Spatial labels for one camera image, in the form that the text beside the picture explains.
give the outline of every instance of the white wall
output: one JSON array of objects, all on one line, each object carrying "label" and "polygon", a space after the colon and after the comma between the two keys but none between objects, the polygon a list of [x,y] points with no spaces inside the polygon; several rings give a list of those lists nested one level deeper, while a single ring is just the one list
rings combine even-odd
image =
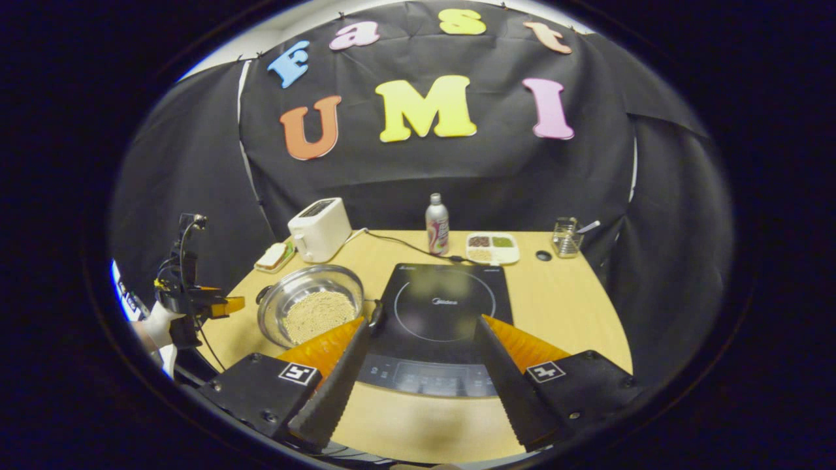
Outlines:
[{"label": "white wall", "polygon": [[[312,0],[295,8],[281,12],[272,18],[241,33],[238,37],[224,44],[214,53],[203,59],[181,79],[209,69],[215,65],[232,62],[242,57],[251,59],[260,52],[265,52],[305,31],[316,28],[339,17],[339,12],[346,14],[365,10],[367,8],[400,3],[402,0]],[[473,0],[479,3],[498,5],[500,2],[487,0]],[[566,27],[573,27],[579,33],[593,33],[589,27],[578,23],[558,10],[534,0],[507,0],[505,6],[515,10],[531,13],[546,18]]]}]

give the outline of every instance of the black cooktop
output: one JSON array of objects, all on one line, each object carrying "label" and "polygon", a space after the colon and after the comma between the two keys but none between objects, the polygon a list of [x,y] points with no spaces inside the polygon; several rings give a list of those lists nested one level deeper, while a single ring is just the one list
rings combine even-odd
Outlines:
[{"label": "black cooktop", "polygon": [[401,263],[381,301],[385,322],[358,380],[428,395],[496,395],[472,338],[482,314],[512,323],[501,267]]}]

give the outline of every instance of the glass cup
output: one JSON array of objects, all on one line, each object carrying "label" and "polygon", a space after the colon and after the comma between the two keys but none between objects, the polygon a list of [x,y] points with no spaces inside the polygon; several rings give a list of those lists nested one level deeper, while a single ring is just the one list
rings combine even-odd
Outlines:
[{"label": "glass cup", "polygon": [[554,224],[552,243],[558,258],[575,258],[580,253],[580,245],[584,242],[584,235],[577,233],[578,219],[574,217],[558,217]]}]

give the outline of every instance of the stainless steel bowl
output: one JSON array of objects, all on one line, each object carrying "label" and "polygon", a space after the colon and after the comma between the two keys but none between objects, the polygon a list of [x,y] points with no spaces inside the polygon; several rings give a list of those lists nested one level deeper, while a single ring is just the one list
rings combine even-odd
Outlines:
[{"label": "stainless steel bowl", "polygon": [[290,339],[282,320],[294,304],[316,292],[339,292],[354,306],[354,319],[363,312],[363,284],[357,274],[342,266],[318,264],[285,276],[278,284],[267,286],[256,297],[258,327],[264,336],[285,348],[297,346]]}]

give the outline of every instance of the white toaster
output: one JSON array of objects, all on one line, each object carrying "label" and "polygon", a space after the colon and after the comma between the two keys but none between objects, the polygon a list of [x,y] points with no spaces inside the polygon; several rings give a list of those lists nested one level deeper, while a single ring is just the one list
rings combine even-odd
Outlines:
[{"label": "white toaster", "polygon": [[342,197],[320,199],[305,207],[290,219],[288,229],[299,255],[308,263],[330,260],[351,235]]}]

